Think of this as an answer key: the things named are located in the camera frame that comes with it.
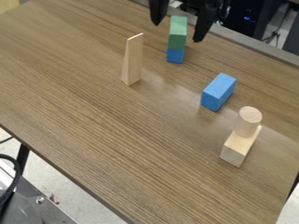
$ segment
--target stacked blocks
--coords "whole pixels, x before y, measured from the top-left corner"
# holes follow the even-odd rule
[[[187,17],[172,16],[168,40],[167,61],[183,63],[187,42]]]
[[[261,120],[262,114],[257,108],[242,108],[232,134],[223,145],[220,158],[231,165],[241,167],[261,131]]]
[[[220,73],[203,91],[201,105],[211,111],[218,111],[233,94],[237,80],[225,73]]]

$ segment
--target wooden block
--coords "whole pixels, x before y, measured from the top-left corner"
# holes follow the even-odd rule
[[[244,107],[239,112],[234,131],[241,137],[251,137],[261,120],[262,114],[257,108]]]
[[[220,73],[203,91],[201,105],[211,111],[218,111],[233,94],[237,80],[225,73]]]
[[[240,167],[260,131],[261,125],[257,127],[251,137],[242,137],[233,131],[222,148],[220,158],[224,159],[231,165]]]
[[[184,61],[184,50],[181,49],[168,49],[167,61],[175,63],[183,63]]]
[[[142,77],[143,33],[127,39],[122,66],[122,81],[130,86]]]

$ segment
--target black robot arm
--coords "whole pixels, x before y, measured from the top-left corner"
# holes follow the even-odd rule
[[[149,0],[150,17],[159,25],[167,13],[170,0]],[[185,0],[198,10],[198,22],[193,36],[194,42],[202,41],[212,24],[226,16],[230,0]]]

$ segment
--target green block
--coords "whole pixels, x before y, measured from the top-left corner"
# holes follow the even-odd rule
[[[187,17],[178,17],[178,16],[171,17],[170,35],[187,36]]]
[[[169,49],[185,49],[187,42],[187,17],[170,18]]]
[[[168,38],[168,49],[185,49],[187,36],[170,35]]]

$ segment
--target table leg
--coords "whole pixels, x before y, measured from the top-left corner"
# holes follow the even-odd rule
[[[292,185],[291,190],[289,191],[289,196],[292,194],[292,192],[295,190],[295,187],[297,186],[297,184],[299,183],[299,172],[297,174],[297,177],[295,179],[294,184]]]
[[[28,148],[26,146],[21,144],[20,149],[18,150],[18,154],[17,154],[17,161],[20,164],[21,175],[23,175],[24,168],[26,166],[26,162],[27,162],[27,159],[29,156],[29,152],[30,152],[30,150],[28,150]]]

